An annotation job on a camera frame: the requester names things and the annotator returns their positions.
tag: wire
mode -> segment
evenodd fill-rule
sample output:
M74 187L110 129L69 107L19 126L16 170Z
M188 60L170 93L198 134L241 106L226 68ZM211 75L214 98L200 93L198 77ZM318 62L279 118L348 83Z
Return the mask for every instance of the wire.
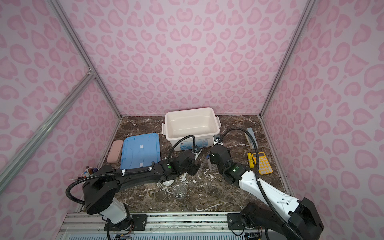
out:
M270 240L268 236L268 228L265 229L265 237L266 237L266 240Z
M129 172L126 172L127 175L136 175L136 174L141 174L141 173L145 173L145 172L149 172L149 168L148 169L144 169L144 170L132 170L132 169L129 169L130 171ZM99 178L99 177L112 177L112 176L121 176L122 173L120 172L107 172L107 173L102 173L102 174L98 174L98 175L93 175L93 176L90 176L90 177L86 177L86 178L83 178L83 179L80 179L80 180L77 180L73 183L71 183L67 189L65 190L65 195L72 201L74 202L77 202L79 204L82 204L82 205L85 205L85 202L81 199L78 199L77 197L73 196L71 194L71 189L82 183L82 182L85 182L85 181L88 181L88 180L91 180L91 179L95 179L95 178Z
M111 236L109 235L110 224L111 224L111 220L108 219L108 221L107 221L107 238L108 238L108 240L111 240Z
M269 200L269 198L267 197L267 195L265 194L264 192L264 189L263 189L263 186L261 184L261 182L259 181L259 153L258 153L258 149L257 149L257 146L256 146L256 142L255 140L253 139L252 135L246 131L245 129L242 129L240 127L233 127L233 128L230 128L228 130L226 130L224 133L223 133L223 136L220 138L220 141L219 143L221 143L223 141L223 138L224 136L232 131L232 130L240 130L240 131L243 131L246 135L248 135L248 137L251 139L252 141L252 144L253 144L253 147L255 148L255 152L256 152L256 172L255 172L255 177L256 177L256 183L257 183L257 186L259 187L260 189L260 192L265 200L265 202L267 203L267 205L269 206L269 208L272 210L272 212L283 222L284 226L286 228L288 228L299 240L304 240L304 238L298 233L296 232L291 226L289 226L289 224L285 221L285 219L280 215L280 213L277 212L277 210L275 209L275 207L272 205L271 201Z
M235 223L238 223L238 222L233 222L232 224L231 224L231 231L232 231L232 233L235 235L235 236L241 236L241 235L243 235L243 233L244 233L244 230L245 230L245 227L243 228L243 231L238 235L238 234L235 234L235 232L232 230L232 225L233 224L235 224Z
M258 153L258 149L257 149L257 145L256 145L256 142L255 140L253 139L253 136L245 129L242 129L240 127L233 127L233 128L230 128L228 130L226 130L224 133L223 133L223 136L220 138L219 140L219 143L221 143L223 141L223 138L225 137L225 135L228 134L228 132L230 131L233 131L233 130L239 130L239 131L242 131L244 132L248 137L249 139L251 140L252 144L253 144L253 147L255 148L255 152L256 152L256 166L255 166L255 175L256 175L256 179L259 178L259 153Z
M170 151L169 151L169 154L168 154L167 159L168 159L168 160L170 159L170 157L171 157L171 155L172 155L172 153L173 153L173 150L175 149L175 147L177 147L177 145L179 145L182 141L184 141L184 140L186 140L187 138L190 138L190 137L193 138L192 152L195 152L196 138L195 138L195 136L193 136L193 135L188 135L188 136L185 136L185 137L183 137L182 139L178 140L178 141L175 143L175 145L172 146L172 148L171 148Z
M260 236L259 236L259 238L261 239L261 238L263 237L263 228L260 226L260 229L261 229L261 231L260 231Z
M135 222L134 221L132 221L132 227L131 227L131 229L129 230L129 236L131 236L131 231L133 230L135 228Z

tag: storage box label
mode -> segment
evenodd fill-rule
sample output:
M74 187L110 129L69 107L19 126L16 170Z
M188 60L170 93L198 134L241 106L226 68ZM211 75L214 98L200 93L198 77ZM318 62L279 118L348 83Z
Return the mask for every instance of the storage box label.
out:
M195 144L196 146L199 146L199 147L208 147L208 139L209 138L196 140ZM181 150L192 149L192 145L193 145L193 141L184 141L180 143L180 149Z

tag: white plastic storage box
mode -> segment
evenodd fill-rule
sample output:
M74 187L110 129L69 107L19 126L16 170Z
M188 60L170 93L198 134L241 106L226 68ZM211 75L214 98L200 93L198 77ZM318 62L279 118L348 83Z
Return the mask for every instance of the white plastic storage box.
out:
M220 132L221 123L212 108L168 112L162 124L162 133L172 146L188 135L194 135L196 146L209 147L214 144L214 135ZM192 149L192 138L175 147L175 151Z

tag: yellow calculator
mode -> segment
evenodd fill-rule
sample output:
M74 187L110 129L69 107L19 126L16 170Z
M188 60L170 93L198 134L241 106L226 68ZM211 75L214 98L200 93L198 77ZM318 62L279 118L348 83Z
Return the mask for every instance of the yellow calculator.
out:
M256 153L252 154L252 157L256 162ZM272 172L273 170L271 168L271 165L269 164L268 159L266 158L265 153L259 152L259 174L264 175Z

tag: mounting plate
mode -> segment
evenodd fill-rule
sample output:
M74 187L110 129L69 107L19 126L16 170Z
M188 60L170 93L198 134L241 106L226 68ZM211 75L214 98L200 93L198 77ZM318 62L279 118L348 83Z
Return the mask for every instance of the mounting plate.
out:
M242 214L227 214L229 230L243 230L245 227L241 218Z
M137 214L131 215L132 221L135 223L135 227L132 231L144 231L145 226L147 225L147 215L146 214Z

